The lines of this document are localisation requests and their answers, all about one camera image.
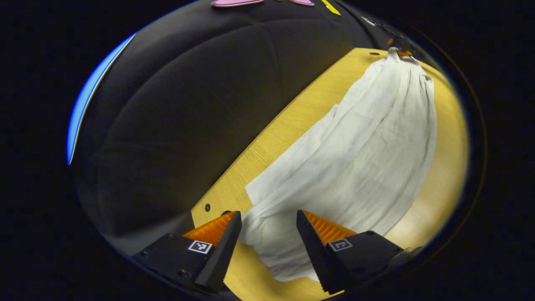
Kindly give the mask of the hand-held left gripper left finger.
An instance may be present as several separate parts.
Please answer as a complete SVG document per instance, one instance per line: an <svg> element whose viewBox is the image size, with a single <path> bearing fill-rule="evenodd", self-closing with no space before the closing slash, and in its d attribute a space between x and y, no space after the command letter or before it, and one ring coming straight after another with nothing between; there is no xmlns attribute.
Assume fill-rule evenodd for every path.
<svg viewBox="0 0 535 301"><path fill-rule="evenodd" d="M132 259L180 289L217 294L224 284L241 229L241 212L234 210L185 234L164 234Z"/></svg>

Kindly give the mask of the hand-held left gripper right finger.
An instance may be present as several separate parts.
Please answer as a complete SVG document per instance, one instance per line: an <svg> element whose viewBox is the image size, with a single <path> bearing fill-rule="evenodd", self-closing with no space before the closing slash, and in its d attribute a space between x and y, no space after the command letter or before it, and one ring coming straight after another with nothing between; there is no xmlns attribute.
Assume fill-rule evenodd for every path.
<svg viewBox="0 0 535 301"><path fill-rule="evenodd" d="M331 295L396 274L422 251L421 246L402 248L372 230L354 232L302 209L296 226L323 290Z"/></svg>

